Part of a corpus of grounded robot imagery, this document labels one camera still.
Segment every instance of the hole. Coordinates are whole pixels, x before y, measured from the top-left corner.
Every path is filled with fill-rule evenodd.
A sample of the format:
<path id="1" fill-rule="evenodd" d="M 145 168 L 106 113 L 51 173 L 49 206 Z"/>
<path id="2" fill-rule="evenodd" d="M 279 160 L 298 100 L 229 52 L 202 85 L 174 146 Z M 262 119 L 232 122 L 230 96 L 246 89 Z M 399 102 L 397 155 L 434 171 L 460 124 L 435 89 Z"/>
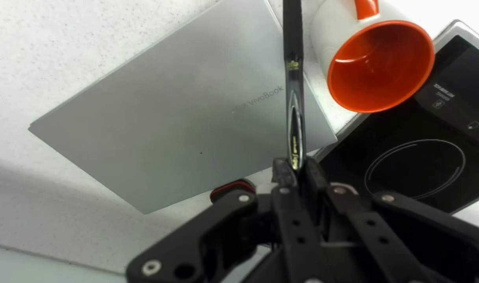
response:
<path id="1" fill-rule="evenodd" d="M 194 265 L 191 264 L 180 264 L 177 268 L 175 268 L 175 276 L 177 278 L 191 278 L 194 275 Z"/>
<path id="2" fill-rule="evenodd" d="M 385 245 L 389 243 L 389 240 L 386 237 L 378 237 L 378 240 Z"/>

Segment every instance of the gray panel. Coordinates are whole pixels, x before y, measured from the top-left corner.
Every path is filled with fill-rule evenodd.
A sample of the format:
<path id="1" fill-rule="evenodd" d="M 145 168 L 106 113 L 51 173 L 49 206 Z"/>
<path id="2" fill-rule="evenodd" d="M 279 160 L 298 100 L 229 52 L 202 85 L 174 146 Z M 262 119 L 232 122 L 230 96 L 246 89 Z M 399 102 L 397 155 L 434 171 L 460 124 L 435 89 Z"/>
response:
<path id="1" fill-rule="evenodd" d="M 30 130 L 150 212 L 285 155 L 282 58 L 268 3 L 224 0 Z M 307 97 L 315 149 L 336 136 Z"/>

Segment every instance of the orange cup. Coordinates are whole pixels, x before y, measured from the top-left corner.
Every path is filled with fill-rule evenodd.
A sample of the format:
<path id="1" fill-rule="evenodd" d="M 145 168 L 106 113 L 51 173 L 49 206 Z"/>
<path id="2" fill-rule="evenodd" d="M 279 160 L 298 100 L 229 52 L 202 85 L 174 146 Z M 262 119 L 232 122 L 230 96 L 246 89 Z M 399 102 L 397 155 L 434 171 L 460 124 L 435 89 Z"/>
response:
<path id="1" fill-rule="evenodd" d="M 312 44 L 334 100 L 375 113 L 410 99 L 429 78 L 435 47 L 424 28 L 378 0 L 326 0 Z"/>

